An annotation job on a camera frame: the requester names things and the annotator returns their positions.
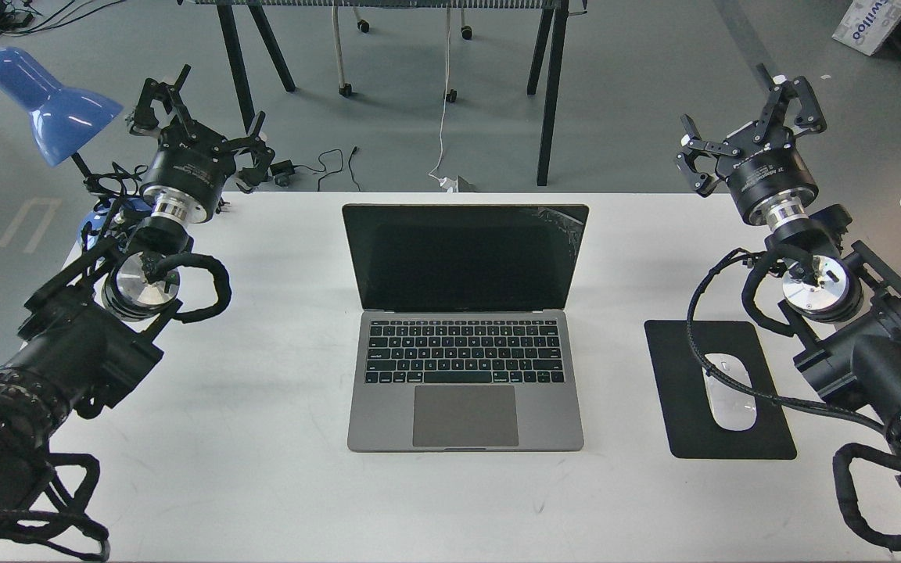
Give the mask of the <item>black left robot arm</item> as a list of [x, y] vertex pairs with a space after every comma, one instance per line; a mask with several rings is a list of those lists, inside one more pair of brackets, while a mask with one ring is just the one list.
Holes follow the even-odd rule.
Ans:
[[157, 140], [140, 182], [143, 217], [116, 227], [130, 196], [112, 196], [97, 239], [30, 296], [23, 346], [0, 367], [0, 540], [108, 560], [108, 530], [86, 512], [98, 460], [54, 452], [49, 441], [71, 414], [92, 419], [132, 392], [162, 359], [155, 339], [168, 323], [228, 309], [228, 270], [193, 252], [187, 228], [214, 217], [229, 178], [244, 192], [266, 181], [275, 154], [260, 137], [264, 112], [236, 139], [190, 117], [180, 97], [187, 75], [147, 80], [128, 119], [132, 134]]

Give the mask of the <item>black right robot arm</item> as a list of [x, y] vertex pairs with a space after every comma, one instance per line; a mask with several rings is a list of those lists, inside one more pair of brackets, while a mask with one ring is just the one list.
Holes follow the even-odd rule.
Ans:
[[[816, 213], [814, 178], [797, 150], [801, 136], [827, 124], [807, 78], [774, 77], [763, 64], [754, 74], [766, 92], [760, 117], [721, 142], [701, 138], [693, 119], [680, 118], [685, 136], [678, 170], [694, 192], [709, 196], [725, 183], [741, 220], [770, 229], [764, 252], [734, 249], [712, 268], [687, 305], [687, 342], [707, 375], [730, 389], [774, 405], [853, 421], [880, 432], [879, 451], [847, 444], [832, 461], [836, 498], [843, 520], [862, 540], [901, 551], [901, 535], [873, 529], [860, 510], [850, 465], [855, 459], [896, 473], [901, 489], [901, 277], [864, 242], [842, 249], [851, 215], [840, 204]], [[747, 264], [741, 304], [760, 327], [794, 336], [803, 352], [794, 365], [818, 400], [772, 395], [741, 384], [707, 360], [693, 329], [701, 294], [725, 267]]]

